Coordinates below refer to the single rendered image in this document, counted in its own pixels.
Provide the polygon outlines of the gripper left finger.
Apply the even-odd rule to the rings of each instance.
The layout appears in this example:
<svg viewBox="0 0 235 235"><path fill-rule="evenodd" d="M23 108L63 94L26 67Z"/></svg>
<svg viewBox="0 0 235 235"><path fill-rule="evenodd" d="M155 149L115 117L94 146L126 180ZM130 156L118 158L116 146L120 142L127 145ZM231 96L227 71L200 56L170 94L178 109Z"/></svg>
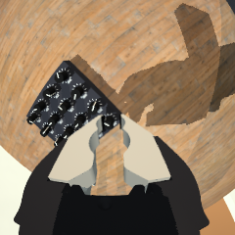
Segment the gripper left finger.
<svg viewBox="0 0 235 235"><path fill-rule="evenodd" d="M23 190L20 208L14 217L18 225L26 211L37 201L50 195L69 193L79 185L85 195L96 185L96 148L105 126L105 116L99 115L81 127L68 139L63 139L33 170Z"/></svg>

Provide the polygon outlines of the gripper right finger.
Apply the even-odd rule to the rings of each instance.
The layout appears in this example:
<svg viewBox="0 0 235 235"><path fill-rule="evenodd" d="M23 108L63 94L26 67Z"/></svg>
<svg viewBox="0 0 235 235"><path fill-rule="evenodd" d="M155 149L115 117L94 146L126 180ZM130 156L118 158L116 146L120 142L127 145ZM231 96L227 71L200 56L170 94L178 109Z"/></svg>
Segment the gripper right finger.
<svg viewBox="0 0 235 235"><path fill-rule="evenodd" d="M197 181L189 166L159 137L124 114L123 180L133 188L144 185L145 194L163 195L179 202L194 215L199 229L210 224L201 202Z"/></svg>

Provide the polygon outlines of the black knob box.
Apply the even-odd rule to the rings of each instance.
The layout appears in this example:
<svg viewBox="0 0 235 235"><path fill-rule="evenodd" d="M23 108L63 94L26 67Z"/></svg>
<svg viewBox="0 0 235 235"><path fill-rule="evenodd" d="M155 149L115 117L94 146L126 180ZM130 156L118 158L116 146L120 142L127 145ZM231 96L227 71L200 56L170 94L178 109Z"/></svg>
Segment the black knob box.
<svg viewBox="0 0 235 235"><path fill-rule="evenodd" d="M26 115L26 121L40 128L41 136L49 136L55 141L56 147L63 139L68 139L99 115L105 116L105 127L99 134L101 139L119 124L121 114L122 112L67 60L62 61L42 88Z"/></svg>

